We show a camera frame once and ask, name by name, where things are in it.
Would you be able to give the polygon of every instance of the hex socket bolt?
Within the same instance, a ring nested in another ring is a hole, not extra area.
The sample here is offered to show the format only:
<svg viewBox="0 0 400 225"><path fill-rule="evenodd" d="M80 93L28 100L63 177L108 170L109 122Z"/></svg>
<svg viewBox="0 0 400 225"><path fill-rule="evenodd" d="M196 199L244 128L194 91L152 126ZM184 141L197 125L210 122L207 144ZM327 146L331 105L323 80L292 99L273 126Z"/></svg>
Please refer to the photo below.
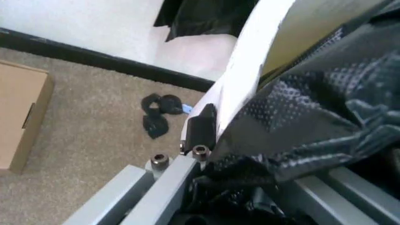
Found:
<svg viewBox="0 0 400 225"><path fill-rule="evenodd" d="M160 153L150 158L150 162L153 170L162 171L168 167L170 158L167 154Z"/></svg>
<svg viewBox="0 0 400 225"><path fill-rule="evenodd" d="M197 159L200 162L207 161L207 158L210 154L210 149L202 144L196 145L192 149L193 158Z"/></svg>

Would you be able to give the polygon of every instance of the cardboard box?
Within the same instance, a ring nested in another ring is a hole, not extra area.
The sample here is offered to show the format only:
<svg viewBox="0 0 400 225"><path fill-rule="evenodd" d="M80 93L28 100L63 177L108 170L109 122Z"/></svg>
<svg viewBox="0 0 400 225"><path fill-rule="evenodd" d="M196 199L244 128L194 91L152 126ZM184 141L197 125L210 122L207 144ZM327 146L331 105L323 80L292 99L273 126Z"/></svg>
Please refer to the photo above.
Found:
<svg viewBox="0 0 400 225"><path fill-rule="evenodd" d="M46 71L0 60L0 174L22 171L53 86Z"/></svg>

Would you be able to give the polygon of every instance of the blue tag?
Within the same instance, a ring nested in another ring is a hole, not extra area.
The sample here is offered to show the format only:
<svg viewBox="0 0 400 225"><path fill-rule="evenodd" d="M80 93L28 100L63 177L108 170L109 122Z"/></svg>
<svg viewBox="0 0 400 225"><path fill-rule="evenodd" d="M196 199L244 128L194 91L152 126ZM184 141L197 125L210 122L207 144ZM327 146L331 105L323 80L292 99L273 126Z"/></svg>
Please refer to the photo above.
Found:
<svg viewBox="0 0 400 225"><path fill-rule="evenodd" d="M192 111L193 107L190 105L182 104L182 110L184 113L189 114Z"/></svg>

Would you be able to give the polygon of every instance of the floor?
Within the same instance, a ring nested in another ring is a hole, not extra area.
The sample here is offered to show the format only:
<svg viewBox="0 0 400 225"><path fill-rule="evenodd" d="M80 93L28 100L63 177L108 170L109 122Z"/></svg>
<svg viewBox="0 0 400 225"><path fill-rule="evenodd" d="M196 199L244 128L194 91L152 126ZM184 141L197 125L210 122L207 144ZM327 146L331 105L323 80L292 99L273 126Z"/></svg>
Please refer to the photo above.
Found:
<svg viewBox="0 0 400 225"><path fill-rule="evenodd" d="M164 0L0 0L0 27L216 81L236 37L201 35L165 42L153 27Z"/></svg>
<svg viewBox="0 0 400 225"><path fill-rule="evenodd" d="M55 88L22 175L0 177L0 225L62 223L126 165L178 154L185 115L152 140L140 101L157 92L194 105L203 93L62 60L0 48L0 59L46 69Z"/></svg>

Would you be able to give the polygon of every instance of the black plastic part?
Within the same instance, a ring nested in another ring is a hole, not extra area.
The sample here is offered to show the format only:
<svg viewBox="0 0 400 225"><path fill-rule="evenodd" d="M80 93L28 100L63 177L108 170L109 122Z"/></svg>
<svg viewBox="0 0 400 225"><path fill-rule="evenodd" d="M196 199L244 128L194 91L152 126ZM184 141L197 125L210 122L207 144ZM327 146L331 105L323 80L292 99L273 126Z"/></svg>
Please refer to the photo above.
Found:
<svg viewBox="0 0 400 225"><path fill-rule="evenodd" d="M215 146L217 111L213 104L207 104L200 115L187 122L185 154L194 146L202 144L212 150Z"/></svg>
<svg viewBox="0 0 400 225"><path fill-rule="evenodd" d="M142 110L143 110L147 115L150 115L150 116L157 116L157 115L160 115L160 114L161 114L161 112L160 112L160 105L159 105L160 98L161 98L161 97L160 97L159 95L155 94L155 93L153 93L153 94L151 94L151 95L149 95L149 96L143 98L142 101L141 101L141 108L142 108ZM156 103L157 108L151 107L153 103Z"/></svg>
<svg viewBox="0 0 400 225"><path fill-rule="evenodd" d="M206 92L213 81L0 27L0 47Z"/></svg>
<svg viewBox="0 0 400 225"><path fill-rule="evenodd" d="M175 95L164 95L159 100L160 112L171 115L179 115L183 113L182 102Z"/></svg>
<svg viewBox="0 0 400 225"><path fill-rule="evenodd" d="M148 135L156 139L168 132L168 121L161 115L143 116L143 127Z"/></svg>

